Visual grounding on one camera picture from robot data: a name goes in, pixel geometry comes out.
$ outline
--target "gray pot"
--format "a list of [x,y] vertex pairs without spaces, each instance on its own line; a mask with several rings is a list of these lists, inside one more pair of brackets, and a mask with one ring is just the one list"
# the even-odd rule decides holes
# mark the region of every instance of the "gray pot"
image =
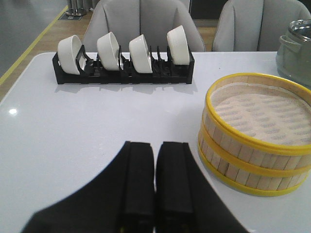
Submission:
[[279,41],[276,65],[280,76],[311,88],[311,19],[291,22]]

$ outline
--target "white table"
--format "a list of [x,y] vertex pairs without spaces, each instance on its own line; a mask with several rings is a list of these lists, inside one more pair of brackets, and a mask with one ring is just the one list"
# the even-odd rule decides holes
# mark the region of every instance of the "white table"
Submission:
[[196,148],[210,85],[237,72],[278,75],[276,53],[193,55],[192,84],[161,85],[57,85],[54,53],[35,57],[0,103],[0,232],[20,232],[32,213],[92,180],[125,140],[151,143],[155,159],[163,141],[189,142],[204,175],[249,232],[310,232],[310,177],[285,196],[247,195],[206,171]]

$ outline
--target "yellow floor stripe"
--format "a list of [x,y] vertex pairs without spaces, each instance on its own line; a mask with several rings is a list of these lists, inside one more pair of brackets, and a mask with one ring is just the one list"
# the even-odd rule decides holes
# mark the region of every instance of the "yellow floor stripe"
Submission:
[[25,59],[25,57],[30,53],[30,51],[36,46],[36,44],[41,40],[44,34],[53,26],[53,24],[62,16],[62,14],[68,9],[65,6],[64,9],[53,19],[53,21],[41,32],[41,34],[31,43],[31,45],[24,51],[24,53],[13,63],[13,65],[2,75],[0,78],[0,85],[12,74],[16,67]]

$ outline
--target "pot handle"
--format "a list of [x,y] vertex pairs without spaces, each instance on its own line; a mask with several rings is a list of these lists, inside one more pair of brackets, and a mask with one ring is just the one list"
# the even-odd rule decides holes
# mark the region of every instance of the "pot handle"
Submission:
[[288,36],[286,35],[282,35],[279,38],[279,41],[285,45],[289,50],[293,51],[293,52],[299,52],[300,48],[301,48],[301,44],[293,41],[292,39],[290,39]]

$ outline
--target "metal pot lid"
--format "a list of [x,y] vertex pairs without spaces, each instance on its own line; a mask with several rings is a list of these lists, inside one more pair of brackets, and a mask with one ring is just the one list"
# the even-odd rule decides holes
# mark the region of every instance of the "metal pot lid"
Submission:
[[311,41],[311,19],[291,22],[288,31],[299,39]]

